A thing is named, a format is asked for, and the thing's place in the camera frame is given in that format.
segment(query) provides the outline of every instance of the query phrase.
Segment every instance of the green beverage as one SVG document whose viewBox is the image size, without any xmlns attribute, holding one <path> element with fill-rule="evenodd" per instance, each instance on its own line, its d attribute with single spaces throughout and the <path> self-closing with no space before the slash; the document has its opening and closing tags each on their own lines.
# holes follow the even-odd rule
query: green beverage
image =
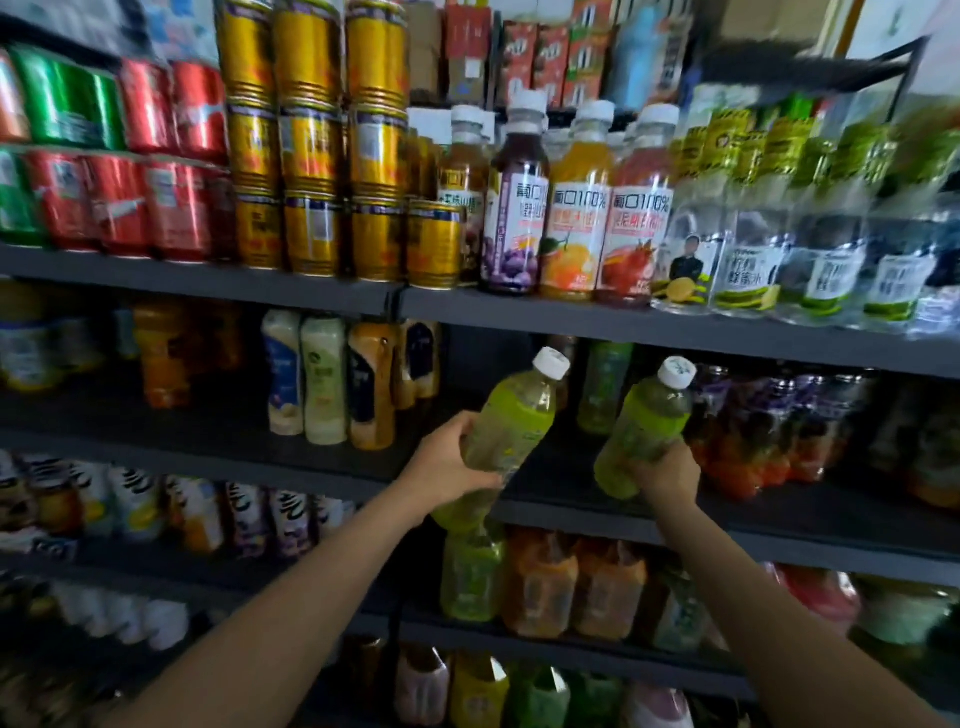
<svg viewBox="0 0 960 728">
<path fill-rule="evenodd" d="M 522 667 L 511 676 L 511 728 L 564 728 L 570 687 L 552 667 Z"/>
<path fill-rule="evenodd" d="M 529 372 L 508 376 L 493 392 L 461 450 L 468 468 L 500 473 L 504 484 L 523 465 L 557 415 L 557 383 L 570 362 L 544 347 Z M 469 493 L 433 512 L 448 531 L 467 533 L 481 525 L 496 503 L 495 490 Z"/>
<path fill-rule="evenodd" d="M 78 67 L 23 45 L 11 47 L 10 56 L 23 84 L 34 142 L 84 146 L 88 135 L 86 89 L 78 84 Z"/>
<path fill-rule="evenodd" d="M 657 376 L 635 384 L 623 402 L 613 435 L 593 464 L 593 475 L 608 496 L 626 500 L 639 489 L 633 465 L 654 462 L 684 431 L 693 408 L 690 386 L 697 368 L 682 356 L 669 356 Z"/>
<path fill-rule="evenodd" d="M 567 672 L 570 707 L 566 728 L 616 728 L 620 719 L 623 683 L 592 672 Z"/>
<path fill-rule="evenodd" d="M 444 577 L 440 606 L 452 619 L 491 621 L 500 614 L 503 528 L 488 522 L 469 533 L 448 533 L 444 543 Z"/>
<path fill-rule="evenodd" d="M 0 146 L 0 240 L 40 248 L 46 243 L 47 231 L 36 210 L 21 151 Z"/>
<path fill-rule="evenodd" d="M 577 409 L 577 425 L 591 435 L 609 437 L 616 422 L 620 390 L 627 378 L 633 344 L 594 341 L 587 363 L 584 394 Z"/>
<path fill-rule="evenodd" d="M 90 132 L 91 146 L 126 152 L 123 111 L 120 110 L 120 94 L 116 79 L 109 73 L 86 71 L 90 77 Z"/>
</svg>

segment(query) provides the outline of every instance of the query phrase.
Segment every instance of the white bottle cap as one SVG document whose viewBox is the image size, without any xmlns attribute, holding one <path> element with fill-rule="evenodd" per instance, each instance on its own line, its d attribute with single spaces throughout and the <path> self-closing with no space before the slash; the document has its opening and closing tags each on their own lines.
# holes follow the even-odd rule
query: white bottle cap
<svg viewBox="0 0 960 728">
<path fill-rule="evenodd" d="M 510 111 L 536 111 L 544 116 L 546 115 L 546 91 L 538 91 L 532 88 L 522 88 L 510 102 L 507 112 Z"/>
<path fill-rule="evenodd" d="M 697 376 L 697 368 L 682 356 L 667 356 L 660 364 L 657 379 L 670 389 L 686 389 Z"/>
<path fill-rule="evenodd" d="M 651 104 L 644 107 L 637 119 L 640 124 L 669 124 L 677 126 L 680 123 L 680 107 L 673 104 Z"/>
<path fill-rule="evenodd" d="M 588 101 L 577 109 L 577 120 L 605 121 L 607 125 L 613 123 L 616 114 L 616 104 L 613 101 Z"/>
<path fill-rule="evenodd" d="M 560 381 L 570 369 L 570 360 L 556 349 L 543 347 L 534 359 L 534 369 L 544 376 Z"/>
<path fill-rule="evenodd" d="M 450 111 L 450 122 L 453 124 L 479 124 L 483 126 L 484 111 L 480 107 L 460 104 Z"/>
</svg>

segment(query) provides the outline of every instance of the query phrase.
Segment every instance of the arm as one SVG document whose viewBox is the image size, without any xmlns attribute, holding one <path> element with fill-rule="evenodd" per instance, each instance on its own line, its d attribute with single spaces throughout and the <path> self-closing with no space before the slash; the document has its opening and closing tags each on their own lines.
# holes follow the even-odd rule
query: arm
<svg viewBox="0 0 960 728">
<path fill-rule="evenodd" d="M 496 473 L 468 470 L 461 412 L 423 439 L 400 478 L 329 540 L 204 637 L 107 728 L 283 728 L 407 531 Z"/>
<path fill-rule="evenodd" d="M 700 468 L 683 443 L 639 473 L 667 545 L 743 662 L 777 728 L 947 728 L 916 694 L 839 639 L 696 504 Z"/>
</svg>

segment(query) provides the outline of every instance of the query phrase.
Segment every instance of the green can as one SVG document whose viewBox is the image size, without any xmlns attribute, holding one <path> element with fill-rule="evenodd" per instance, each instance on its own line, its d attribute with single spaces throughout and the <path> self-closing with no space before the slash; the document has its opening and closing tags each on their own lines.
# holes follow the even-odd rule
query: green can
<svg viewBox="0 0 960 728">
<path fill-rule="evenodd" d="M 92 85 L 92 109 L 90 110 L 90 144 L 97 149 L 126 152 L 123 111 L 117 80 L 109 73 L 88 71 Z"/>
<path fill-rule="evenodd" d="M 47 231 L 37 213 L 22 151 L 20 147 L 0 145 L 0 240 L 9 245 L 42 248 Z"/>
<path fill-rule="evenodd" d="M 24 45 L 10 48 L 23 84 L 24 107 L 37 144 L 87 145 L 89 84 L 67 59 Z"/>
</svg>

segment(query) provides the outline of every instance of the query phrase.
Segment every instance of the red can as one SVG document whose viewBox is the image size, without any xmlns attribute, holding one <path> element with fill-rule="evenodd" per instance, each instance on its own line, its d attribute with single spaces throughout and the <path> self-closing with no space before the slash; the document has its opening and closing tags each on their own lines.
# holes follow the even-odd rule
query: red can
<svg viewBox="0 0 960 728">
<path fill-rule="evenodd" d="M 7 51 L 0 48 L 0 141 L 30 141 L 30 122 L 23 109 L 23 89 Z"/>
<path fill-rule="evenodd" d="M 217 260 L 236 260 L 236 202 L 233 198 L 233 176 L 228 167 L 207 166 L 206 191 L 210 201 L 213 257 Z"/>
<path fill-rule="evenodd" d="M 101 152 L 87 154 L 93 221 L 111 255 L 150 257 L 150 212 L 143 157 Z"/>
<path fill-rule="evenodd" d="M 147 160 L 147 207 L 154 242 L 167 260 L 203 263 L 213 255 L 207 204 L 207 165 L 191 159 Z"/>
<path fill-rule="evenodd" d="M 127 146 L 139 154 L 176 154 L 170 75 L 149 61 L 123 59 L 120 89 L 127 110 Z"/>
<path fill-rule="evenodd" d="M 54 245 L 66 251 L 98 252 L 89 182 L 80 154 L 58 147 L 34 147 L 24 157 Z"/>
<path fill-rule="evenodd" d="M 196 61 L 173 61 L 177 140 L 185 157 L 227 164 L 224 82 L 220 71 Z"/>
</svg>

